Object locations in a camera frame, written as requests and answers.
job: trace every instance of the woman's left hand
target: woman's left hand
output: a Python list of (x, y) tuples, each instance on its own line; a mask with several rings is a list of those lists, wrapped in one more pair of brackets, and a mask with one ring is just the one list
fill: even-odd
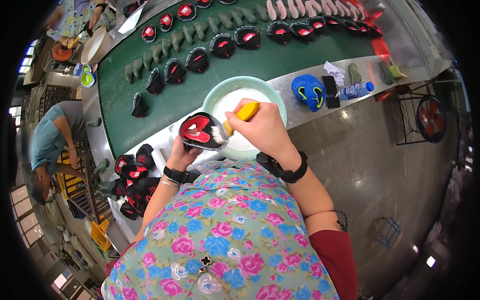
[(172, 146), (172, 154), (167, 161), (167, 167), (170, 169), (175, 169), (177, 171), (184, 172), (187, 170), (187, 167), (191, 165), (197, 156), (203, 152), (203, 149), (193, 148), (190, 151), (185, 150), (184, 144), (181, 141), (180, 137), (177, 136)]
[(93, 29), (95, 25), (97, 24), (98, 20), (100, 20), (100, 16), (102, 15), (102, 8), (101, 7), (95, 7), (95, 10), (90, 17), (90, 25), (88, 26), (89, 29)]

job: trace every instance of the bracelet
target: bracelet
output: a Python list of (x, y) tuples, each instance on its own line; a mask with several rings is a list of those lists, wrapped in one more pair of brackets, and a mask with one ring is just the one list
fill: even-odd
[(165, 178), (170, 180), (171, 182), (178, 183), (180, 185), (180, 182), (178, 182), (176, 180), (173, 180), (172, 178), (168, 177), (167, 175), (163, 174), (163, 176), (165, 176)]
[(180, 184), (173, 184), (173, 183), (170, 183), (170, 182), (166, 182), (163, 179), (160, 179), (160, 182), (162, 182), (163, 184), (166, 184), (168, 186), (171, 186), (172, 188), (177, 188), (177, 189), (180, 188)]

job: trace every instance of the man in blue shirt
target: man in blue shirt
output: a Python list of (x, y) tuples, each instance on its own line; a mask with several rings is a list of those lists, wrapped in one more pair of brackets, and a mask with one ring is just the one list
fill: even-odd
[[(61, 101), (48, 110), (36, 126), (30, 145), (30, 190), (35, 200), (39, 203), (45, 201), (50, 176), (55, 173), (73, 175), (86, 182), (85, 174), (74, 169), (78, 168), (74, 144), (87, 141), (81, 100)], [(65, 145), (69, 148), (71, 166), (57, 163)]]

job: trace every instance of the white tape roll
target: white tape roll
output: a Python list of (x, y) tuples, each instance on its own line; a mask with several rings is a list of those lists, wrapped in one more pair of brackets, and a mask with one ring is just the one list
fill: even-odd
[(154, 151), (152, 151), (152, 157), (153, 161), (155, 162), (155, 166), (158, 169), (158, 172), (160, 173), (160, 175), (163, 175), (163, 168), (165, 168), (167, 162), (163, 158), (160, 149), (155, 149)]

